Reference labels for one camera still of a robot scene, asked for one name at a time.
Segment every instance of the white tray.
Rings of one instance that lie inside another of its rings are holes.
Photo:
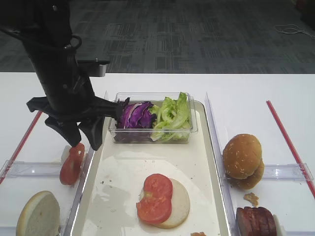
[[[83,194],[72,235],[228,235],[205,110],[199,102],[195,108],[200,128],[188,144],[115,144],[104,132],[104,145],[94,156],[90,186]],[[189,193],[190,213],[179,227],[163,230],[138,220],[135,204],[145,178],[153,173],[177,179]]]

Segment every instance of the red stripe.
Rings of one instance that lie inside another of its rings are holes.
[[[283,135],[287,145],[289,146],[289,148],[290,148],[290,150],[291,150],[291,152],[292,152],[292,154],[293,154],[293,156],[295,158],[296,163],[303,164],[302,160],[301,160],[299,154],[297,153],[297,151],[296,151],[296,149],[295,149],[295,147],[294,147],[294,145],[293,145],[289,135],[287,134],[287,132],[286,132],[286,130],[285,130],[285,128],[284,128],[284,126],[283,126],[279,116],[277,115],[277,112],[276,112],[275,108],[271,104],[271,101],[266,101],[266,103],[267,103],[267,105],[268,105],[268,107],[269,107],[269,109],[270,109],[274,119],[276,120],[277,125],[278,125],[279,129],[281,130],[282,135]],[[302,167],[302,173],[303,173],[303,175],[304,175],[304,177],[306,179],[306,183],[309,186],[310,191],[313,194],[313,197],[315,198],[315,186],[314,186],[314,183],[313,183],[313,181],[309,180],[311,178],[310,178],[309,174],[307,173],[307,171],[303,167]]]
[[[3,182],[3,180],[5,179],[6,174],[8,173],[8,171],[10,170],[13,162],[15,161],[16,157],[19,155],[22,147],[24,146],[26,140],[28,139],[31,131],[33,130],[34,126],[36,125],[40,115],[42,114],[42,112],[37,112],[36,116],[34,117],[33,121],[31,122],[29,128],[27,129],[26,133],[24,134],[23,138],[21,139],[19,145],[17,146],[17,148],[15,149],[11,159],[9,160],[9,164],[6,166],[6,169],[3,173],[3,176],[0,178],[0,184]]]

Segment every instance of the clear plastic container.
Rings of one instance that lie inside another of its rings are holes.
[[[115,102],[124,101],[130,97],[129,104],[151,101],[154,105],[161,107],[165,97],[178,99],[179,92],[159,93],[159,92],[142,92],[142,93],[117,93]],[[193,98],[186,93],[187,104],[190,110],[189,128],[187,129],[121,129],[117,128],[117,122],[111,119],[108,130],[115,143],[188,143],[191,133],[197,132],[197,121]],[[151,139],[151,135],[160,133],[163,138],[156,141]]]

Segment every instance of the bottom bun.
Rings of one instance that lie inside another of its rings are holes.
[[[261,181],[261,178],[264,174],[265,165],[261,161],[257,170],[255,170],[254,174],[248,176],[246,179],[234,179],[234,182],[244,190],[252,189]]]
[[[181,225],[187,218],[190,211],[189,195],[185,187],[175,179],[170,178],[173,184],[173,195],[171,199],[172,213],[170,217],[154,226],[162,229],[172,229]],[[143,191],[140,194],[140,200],[143,198]]]
[[[59,225],[59,204],[51,192],[42,191],[32,196],[24,206],[16,236],[56,236]]]

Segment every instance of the gray carpet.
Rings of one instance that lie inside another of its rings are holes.
[[[300,21],[290,0],[72,0],[78,59],[111,73],[315,73],[315,40],[274,25]],[[21,43],[0,34],[0,71],[32,71]]]

